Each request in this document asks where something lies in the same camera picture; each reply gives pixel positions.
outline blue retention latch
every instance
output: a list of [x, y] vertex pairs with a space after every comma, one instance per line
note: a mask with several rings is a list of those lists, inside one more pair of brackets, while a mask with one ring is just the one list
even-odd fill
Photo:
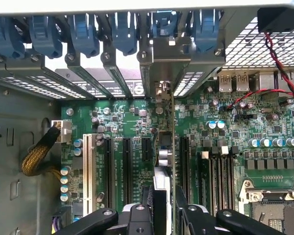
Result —
[[124, 56], [137, 52], [137, 37], [134, 13], [118, 12], [111, 15], [112, 41]]
[[29, 33], [35, 51], [50, 59], [62, 56], [63, 47], [54, 16], [31, 16]]
[[95, 16], [76, 14], [68, 16], [74, 48], [87, 58], [97, 56], [100, 52], [99, 40], [95, 26]]
[[194, 42], [197, 46], [198, 51], [206, 52], [210, 49], [215, 49], [215, 47], [217, 46], [218, 32], [218, 10], [207, 9], [201, 11], [194, 11], [192, 36], [194, 37]]
[[0, 54], [14, 59], [25, 57], [22, 38], [10, 17], [0, 17]]
[[152, 33], [157, 37], [173, 37], [177, 31], [176, 11], [157, 11], [152, 14]]

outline white connector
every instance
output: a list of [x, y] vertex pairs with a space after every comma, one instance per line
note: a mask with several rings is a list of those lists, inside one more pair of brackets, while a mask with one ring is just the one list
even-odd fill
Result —
[[52, 120], [51, 126], [55, 123], [60, 123], [60, 135], [56, 141], [56, 143], [68, 143], [72, 140], [72, 122], [71, 121], [63, 121], [63, 120]]

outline plastic latch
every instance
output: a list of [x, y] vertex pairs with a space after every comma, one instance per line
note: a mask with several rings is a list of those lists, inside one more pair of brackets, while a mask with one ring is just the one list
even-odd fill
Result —
[[194, 11], [193, 37], [197, 50], [215, 49], [219, 33], [219, 12], [215, 9]]
[[154, 37], [173, 37], [177, 30], [178, 13], [176, 11], [157, 11], [152, 15], [152, 33]]
[[68, 16], [74, 48], [87, 58], [97, 56], [100, 52], [99, 40], [95, 26], [95, 16], [76, 14]]
[[62, 56], [60, 33], [54, 16], [31, 16], [29, 33], [33, 48], [50, 59]]
[[111, 15], [112, 41], [124, 56], [137, 52], [134, 13], [118, 12]]
[[22, 37], [10, 17], [0, 17], [0, 54], [14, 59], [25, 57]]

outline white pci slot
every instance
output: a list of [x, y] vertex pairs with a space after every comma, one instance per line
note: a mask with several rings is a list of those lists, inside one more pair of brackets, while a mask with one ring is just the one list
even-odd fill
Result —
[[83, 134], [83, 216], [96, 210], [96, 135]]

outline blue plastic clip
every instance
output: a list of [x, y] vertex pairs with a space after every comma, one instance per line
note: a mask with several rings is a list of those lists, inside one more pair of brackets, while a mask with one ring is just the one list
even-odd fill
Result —
[[218, 10], [202, 10], [201, 22], [200, 11], [194, 11], [193, 37], [200, 52], [215, 49], [219, 33]]
[[0, 54], [14, 59], [25, 57], [22, 37], [10, 17], [0, 17]]
[[177, 27], [176, 11], [157, 11], [152, 15], [152, 33], [157, 37], [173, 37]]
[[127, 20], [127, 12], [118, 12], [116, 13], [116, 15], [111, 15], [113, 45], [116, 49], [123, 52], [124, 56], [132, 55], [137, 52], [137, 38], [134, 25], [134, 14], [130, 13], [130, 22], [128, 22]]
[[62, 56], [60, 33], [54, 16], [32, 16], [29, 18], [29, 33], [34, 49], [50, 59]]
[[90, 14], [87, 20], [86, 14], [77, 14], [68, 16], [68, 19], [74, 48], [87, 58], [99, 55], [95, 16]]

